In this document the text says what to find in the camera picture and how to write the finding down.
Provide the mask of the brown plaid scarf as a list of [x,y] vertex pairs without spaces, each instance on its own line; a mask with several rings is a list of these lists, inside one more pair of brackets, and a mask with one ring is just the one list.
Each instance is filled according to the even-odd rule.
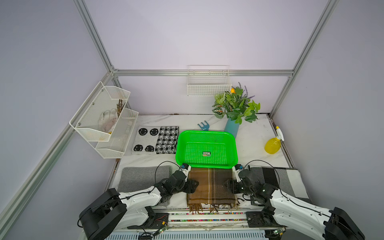
[[233,179],[231,169],[193,168],[189,179],[199,183],[193,194],[187,195],[190,212],[199,214],[204,208],[217,212],[219,208],[231,210],[238,204],[235,194],[230,192],[225,183]]

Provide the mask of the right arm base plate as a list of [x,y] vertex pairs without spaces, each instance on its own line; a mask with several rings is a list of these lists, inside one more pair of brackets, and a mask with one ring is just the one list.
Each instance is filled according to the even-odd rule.
[[264,212],[246,212],[246,218],[249,228],[279,228],[275,219]]

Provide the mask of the green plastic basket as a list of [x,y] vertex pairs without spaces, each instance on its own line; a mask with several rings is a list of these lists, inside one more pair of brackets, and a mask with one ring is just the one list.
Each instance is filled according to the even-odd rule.
[[184,131],[175,160],[192,168],[231,169],[238,164],[236,139],[227,132]]

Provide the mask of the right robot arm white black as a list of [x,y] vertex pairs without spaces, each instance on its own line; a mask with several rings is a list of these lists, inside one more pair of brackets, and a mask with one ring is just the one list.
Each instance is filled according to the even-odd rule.
[[237,165],[235,179],[224,182],[232,194],[248,196],[262,210],[248,223],[268,227],[284,226],[313,240],[363,240],[365,235],[342,209],[321,208],[283,192],[279,186],[256,181],[249,169]]

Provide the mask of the grey scarf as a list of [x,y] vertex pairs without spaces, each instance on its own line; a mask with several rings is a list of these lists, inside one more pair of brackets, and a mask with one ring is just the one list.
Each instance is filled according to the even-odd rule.
[[170,166],[127,167],[122,170],[117,191],[120,193],[136,192],[147,189],[171,175]]

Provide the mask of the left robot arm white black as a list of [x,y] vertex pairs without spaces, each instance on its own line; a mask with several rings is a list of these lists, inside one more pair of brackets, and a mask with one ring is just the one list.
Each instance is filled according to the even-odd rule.
[[188,170],[176,171],[149,188],[130,193],[109,189],[80,213],[78,223],[88,240],[104,240],[114,230],[128,227],[149,228],[156,221],[154,206],[175,194],[196,191],[199,182],[188,179],[188,174]]

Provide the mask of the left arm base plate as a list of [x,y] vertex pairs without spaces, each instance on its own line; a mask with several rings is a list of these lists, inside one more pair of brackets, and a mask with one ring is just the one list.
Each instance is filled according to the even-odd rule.
[[130,226],[127,229],[159,229],[161,226],[166,225],[169,219],[169,213],[165,212],[149,212],[148,219],[140,226]]

